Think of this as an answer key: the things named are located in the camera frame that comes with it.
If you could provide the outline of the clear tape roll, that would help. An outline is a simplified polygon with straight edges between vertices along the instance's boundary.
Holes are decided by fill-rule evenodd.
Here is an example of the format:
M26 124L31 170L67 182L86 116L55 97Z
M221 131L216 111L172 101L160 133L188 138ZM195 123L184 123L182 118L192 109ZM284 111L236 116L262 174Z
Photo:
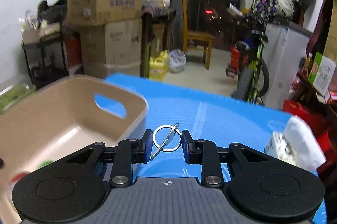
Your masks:
M25 177L26 175L30 174L27 171L15 174L15 176L13 176L13 178L11 178L10 183L15 185L20 179L22 179L23 177Z

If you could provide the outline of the green lidded plastic container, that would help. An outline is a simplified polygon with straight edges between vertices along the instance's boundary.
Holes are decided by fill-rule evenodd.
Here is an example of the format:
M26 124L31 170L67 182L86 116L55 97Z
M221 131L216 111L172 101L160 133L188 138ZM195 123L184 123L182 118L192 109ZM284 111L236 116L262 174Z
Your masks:
M1 114L3 114L13 105L17 104L19 101L23 100L36 90L37 88L35 85L28 84L25 82L21 82L16 85L11 85L2 90L0 96Z

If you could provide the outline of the black metal shelf rack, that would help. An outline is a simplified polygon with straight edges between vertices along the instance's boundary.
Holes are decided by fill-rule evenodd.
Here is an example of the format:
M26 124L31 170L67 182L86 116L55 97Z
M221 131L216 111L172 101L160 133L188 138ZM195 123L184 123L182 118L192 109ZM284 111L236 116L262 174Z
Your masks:
M60 51L62 56L63 68L55 67L50 61L50 64L47 64L46 61L46 48L54 45L60 45ZM57 81L63 77L69 76L69 72L66 66L66 57L65 57L65 49L63 45L63 35L62 33L56 33L49 35L48 37L40 38L38 42L22 44L21 48L23 49L25 56L25 63L28 71L29 78L31 83L37 88L37 90ZM37 50L40 53L42 67L31 68L29 65L29 59L27 56L27 52L29 50Z

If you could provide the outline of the yellow detergent jug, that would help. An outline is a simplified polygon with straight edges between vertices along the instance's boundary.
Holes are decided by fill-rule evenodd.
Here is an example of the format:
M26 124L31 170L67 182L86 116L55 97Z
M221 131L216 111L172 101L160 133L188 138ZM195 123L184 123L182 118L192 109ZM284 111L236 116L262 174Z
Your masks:
M162 51L156 58L150 57L148 68L148 77L151 80L163 82L169 70L169 51Z

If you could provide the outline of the red bucket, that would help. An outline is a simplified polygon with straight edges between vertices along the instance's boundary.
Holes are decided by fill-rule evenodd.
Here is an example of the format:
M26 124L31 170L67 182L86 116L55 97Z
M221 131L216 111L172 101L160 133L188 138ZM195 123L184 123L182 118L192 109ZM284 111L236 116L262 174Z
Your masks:
M248 63L249 49L244 46L237 47L236 45L231 47L230 66L237 72L241 72L244 66Z

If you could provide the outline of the white freezer cabinet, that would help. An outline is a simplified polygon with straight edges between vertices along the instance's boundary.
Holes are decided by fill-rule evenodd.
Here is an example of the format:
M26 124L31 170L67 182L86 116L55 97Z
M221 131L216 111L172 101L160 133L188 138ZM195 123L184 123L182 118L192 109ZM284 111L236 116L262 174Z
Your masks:
M312 33L287 22L284 25L269 23L266 35L269 42L263 49L263 60L269 71L270 85L263 101L267 107L280 110L283 102L292 96L291 85Z

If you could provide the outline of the lower wrapped cardboard box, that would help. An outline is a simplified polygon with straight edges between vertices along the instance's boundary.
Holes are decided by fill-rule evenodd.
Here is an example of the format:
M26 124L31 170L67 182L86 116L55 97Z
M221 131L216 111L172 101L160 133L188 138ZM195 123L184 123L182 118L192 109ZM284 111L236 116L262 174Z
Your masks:
M122 73L131 76L140 76L141 62L133 62L123 65L104 63L84 63L84 73L88 76L104 79L115 73Z

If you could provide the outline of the green round tin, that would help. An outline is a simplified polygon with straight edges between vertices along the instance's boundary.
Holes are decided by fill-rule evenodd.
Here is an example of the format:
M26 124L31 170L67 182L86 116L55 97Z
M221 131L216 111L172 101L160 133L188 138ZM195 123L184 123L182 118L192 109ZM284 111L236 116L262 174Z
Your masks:
M40 168L45 167L45 166L47 166L47 165L49 165L49 164L51 164L51 163L53 163L53 162L54 162L53 160L46 160L46 161L43 161L43 162L38 166L38 168L40 169Z

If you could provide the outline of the white green product box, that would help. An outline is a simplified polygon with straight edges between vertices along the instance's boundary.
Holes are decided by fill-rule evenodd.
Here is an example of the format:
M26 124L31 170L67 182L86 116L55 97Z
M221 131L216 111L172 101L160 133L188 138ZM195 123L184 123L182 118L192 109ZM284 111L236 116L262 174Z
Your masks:
M328 57L316 53L311 71L308 76L308 82L322 96L324 96L330 86L336 63Z

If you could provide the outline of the white tissue box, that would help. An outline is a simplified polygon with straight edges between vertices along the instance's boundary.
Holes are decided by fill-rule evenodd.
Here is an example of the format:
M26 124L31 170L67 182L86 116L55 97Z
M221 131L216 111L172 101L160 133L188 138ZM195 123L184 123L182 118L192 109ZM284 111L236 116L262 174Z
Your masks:
M309 172L326 162L326 157L309 125L293 115L282 133L273 132L265 153Z

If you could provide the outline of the green black bicycle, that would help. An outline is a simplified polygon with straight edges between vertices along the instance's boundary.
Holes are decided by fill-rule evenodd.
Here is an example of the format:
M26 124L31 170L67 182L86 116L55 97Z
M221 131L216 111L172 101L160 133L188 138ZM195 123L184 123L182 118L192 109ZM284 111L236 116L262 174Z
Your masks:
M262 57L263 48L269 42L266 23L250 14L242 14L233 4L227 4L226 9L237 26L248 31L246 37L253 43L240 52L238 68L234 73L238 81L230 97L264 106L263 97L270 86L269 71Z

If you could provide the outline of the grey plastic bag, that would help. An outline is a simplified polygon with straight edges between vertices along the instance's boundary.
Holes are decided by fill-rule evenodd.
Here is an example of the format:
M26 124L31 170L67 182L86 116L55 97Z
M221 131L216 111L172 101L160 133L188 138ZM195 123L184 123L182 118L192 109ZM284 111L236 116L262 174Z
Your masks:
M168 54L170 71L173 73L182 72L186 65L186 56L180 49L173 49Z

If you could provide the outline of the wooden chair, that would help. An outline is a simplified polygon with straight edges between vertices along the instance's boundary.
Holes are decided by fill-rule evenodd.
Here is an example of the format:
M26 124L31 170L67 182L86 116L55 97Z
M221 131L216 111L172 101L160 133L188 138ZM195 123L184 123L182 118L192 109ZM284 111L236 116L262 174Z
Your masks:
M201 31L192 31L188 29L187 21L187 0L182 0L182 42L183 52L197 50L203 52L203 62L205 68L210 69L211 53L213 48L214 36Z

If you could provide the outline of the middle stacked cardboard box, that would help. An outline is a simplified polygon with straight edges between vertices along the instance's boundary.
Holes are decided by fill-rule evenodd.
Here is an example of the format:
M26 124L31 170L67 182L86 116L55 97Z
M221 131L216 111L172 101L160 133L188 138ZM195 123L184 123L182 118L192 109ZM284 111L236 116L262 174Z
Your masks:
M140 18L82 27L79 33L84 64L113 67L139 64L141 61Z

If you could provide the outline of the beige plastic storage bin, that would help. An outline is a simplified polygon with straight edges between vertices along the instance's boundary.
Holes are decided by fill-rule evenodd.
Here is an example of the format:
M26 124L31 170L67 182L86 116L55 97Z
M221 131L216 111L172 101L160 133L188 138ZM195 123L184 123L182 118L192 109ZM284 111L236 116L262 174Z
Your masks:
M1 115L1 221L20 221L11 200L15 174L94 142L140 138L147 110L139 94L89 76L63 78L9 108Z

